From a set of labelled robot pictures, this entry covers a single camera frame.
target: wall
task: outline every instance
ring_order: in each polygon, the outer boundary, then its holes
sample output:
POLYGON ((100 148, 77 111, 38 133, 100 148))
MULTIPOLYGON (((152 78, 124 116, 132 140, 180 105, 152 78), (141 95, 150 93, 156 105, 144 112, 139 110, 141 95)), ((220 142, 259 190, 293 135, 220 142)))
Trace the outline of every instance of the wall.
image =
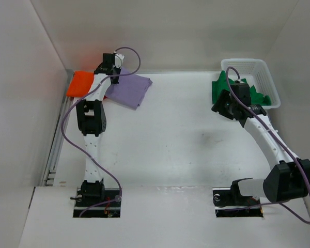
POLYGON ((0 248, 17 247, 66 83, 29 0, 0 0, 0 248))
POLYGON ((310 0, 298 2, 266 62, 282 102, 271 113, 275 126, 299 156, 310 159, 310 0))
MULTIPOLYGON (((103 52, 128 45, 140 52, 144 71, 264 59, 297 1, 32 0, 66 68, 94 70, 103 52)), ((125 65, 135 62, 128 57, 125 65)))

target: white basket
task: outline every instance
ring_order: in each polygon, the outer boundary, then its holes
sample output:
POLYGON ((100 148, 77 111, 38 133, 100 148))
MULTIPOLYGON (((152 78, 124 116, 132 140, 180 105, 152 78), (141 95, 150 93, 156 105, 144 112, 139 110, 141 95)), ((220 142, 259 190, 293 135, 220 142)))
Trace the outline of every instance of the white basket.
MULTIPOLYGON (((268 95, 271 99, 270 106, 262 106, 265 110, 276 109, 281 102, 277 89, 275 88, 272 76, 267 64, 261 59, 252 58, 230 58, 221 62, 222 70, 232 66, 238 70, 241 79, 247 79, 250 86, 255 85, 256 91, 263 95, 268 95)), ((229 77, 235 80, 236 74, 230 70, 229 77)))

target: folded purple towel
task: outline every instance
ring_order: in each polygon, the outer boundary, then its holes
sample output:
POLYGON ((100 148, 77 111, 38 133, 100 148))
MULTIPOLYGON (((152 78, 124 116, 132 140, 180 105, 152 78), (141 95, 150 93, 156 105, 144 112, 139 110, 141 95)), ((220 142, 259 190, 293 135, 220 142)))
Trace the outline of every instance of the folded purple towel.
MULTIPOLYGON (((122 68, 120 74, 127 74, 128 70, 122 68)), ((148 90, 152 81, 143 76, 130 75, 119 77, 118 84, 112 84, 105 96, 109 99, 128 106, 134 110, 141 104, 145 93, 148 90)))

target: green cloth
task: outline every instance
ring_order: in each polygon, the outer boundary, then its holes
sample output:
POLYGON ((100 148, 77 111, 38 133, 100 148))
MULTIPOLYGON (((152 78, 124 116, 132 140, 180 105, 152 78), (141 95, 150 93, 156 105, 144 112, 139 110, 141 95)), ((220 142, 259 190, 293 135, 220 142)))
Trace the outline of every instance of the green cloth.
MULTIPOLYGON (((229 91, 227 82, 226 82, 226 72, 222 71, 217 81, 212 81, 212 103, 215 104, 221 94, 222 90, 226 89, 229 91)), ((250 96, 252 98, 252 104, 259 104, 262 106, 271 105, 271 100, 269 96, 263 96, 262 93, 256 92, 255 86, 250 88, 250 96)))

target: laundry basket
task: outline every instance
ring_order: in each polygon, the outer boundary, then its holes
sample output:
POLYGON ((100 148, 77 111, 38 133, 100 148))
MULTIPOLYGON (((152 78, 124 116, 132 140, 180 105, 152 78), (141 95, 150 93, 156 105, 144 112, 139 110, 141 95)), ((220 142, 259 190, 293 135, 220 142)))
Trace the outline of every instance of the laundry basket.
MULTIPOLYGON (((227 67, 236 68, 240 78, 247 79, 250 86, 255 85, 256 91, 263 95, 268 95, 271 99, 270 106, 262 106, 265 110, 276 109, 280 106, 278 92, 275 88, 272 76, 267 64, 261 59, 251 58, 230 58, 221 62, 222 70, 226 71, 227 67)), ((235 80, 236 74, 230 70, 229 77, 235 80)))

